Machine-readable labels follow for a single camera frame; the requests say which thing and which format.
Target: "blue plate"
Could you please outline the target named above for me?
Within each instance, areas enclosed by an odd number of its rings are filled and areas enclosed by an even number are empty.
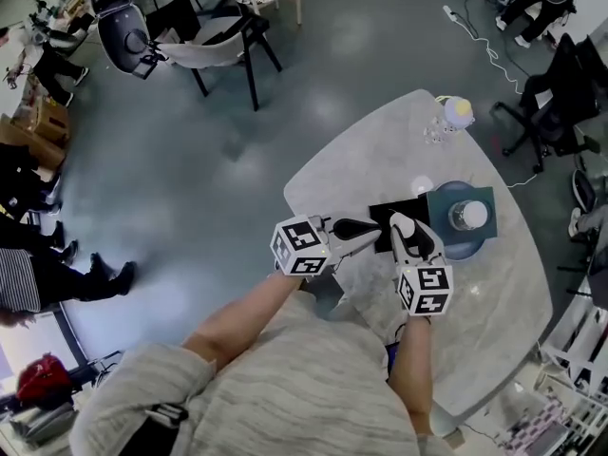
[[[462,191],[464,189],[474,189],[468,182],[462,180],[451,180],[445,182],[437,188],[437,191]],[[469,241],[467,243],[458,243],[456,245],[446,246],[446,257],[450,260],[466,260],[473,257],[480,248],[484,246],[483,239]]]

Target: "gray floor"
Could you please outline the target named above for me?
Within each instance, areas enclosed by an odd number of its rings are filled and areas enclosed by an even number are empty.
[[[530,177],[531,146],[510,159],[500,154],[520,128],[488,114],[497,100],[517,102],[513,85],[488,63],[485,45],[442,10],[462,13],[463,0],[302,1],[300,29],[291,2],[268,9],[268,38],[285,70],[276,74],[254,52],[258,113],[242,68],[205,71],[204,99],[186,69],[159,68],[143,82],[115,70],[98,46],[75,56],[91,67],[70,109],[75,131],[63,183],[66,229],[83,250],[77,267],[84,270],[93,251],[115,267],[131,259],[141,266],[127,297],[67,304],[89,356],[143,340],[178,342],[265,277],[270,235],[291,214],[285,183],[340,132],[413,89],[467,97],[477,116],[469,131],[505,182]],[[470,11],[503,55],[492,8],[470,0]],[[522,24],[507,31],[511,54],[528,72],[544,71],[551,59],[544,43],[522,50],[512,42]],[[580,254],[565,230],[573,162],[551,158],[546,168],[513,194],[559,313],[569,300],[564,289],[578,281],[555,269]]]

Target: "bottle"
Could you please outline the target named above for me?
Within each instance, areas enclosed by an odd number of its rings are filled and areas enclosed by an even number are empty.
[[[455,135],[475,122],[473,108],[469,100],[452,96],[447,99],[442,110],[430,121],[425,128],[425,142],[441,143],[449,135]]]
[[[457,202],[447,213],[449,224],[460,232],[481,228],[487,223],[487,217],[485,204],[474,200]]]

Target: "marble table top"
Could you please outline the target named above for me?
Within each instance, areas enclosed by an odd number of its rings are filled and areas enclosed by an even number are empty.
[[[467,132],[425,142],[439,109],[430,93],[416,90],[375,110],[302,167],[285,186],[285,199],[296,214],[368,214],[370,205],[413,198],[410,182],[420,175],[435,186],[460,180],[494,188],[499,235],[474,257],[452,262],[455,294],[433,323],[434,399],[458,416],[517,368],[548,324],[552,304],[522,212],[482,149]],[[368,248],[346,258],[335,276],[349,296],[399,306],[390,253]]]

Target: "red bag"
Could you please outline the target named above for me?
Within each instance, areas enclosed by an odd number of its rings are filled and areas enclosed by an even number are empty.
[[[66,368],[50,353],[30,363],[19,375],[17,399],[23,404],[44,405],[49,399],[71,397],[72,382]]]

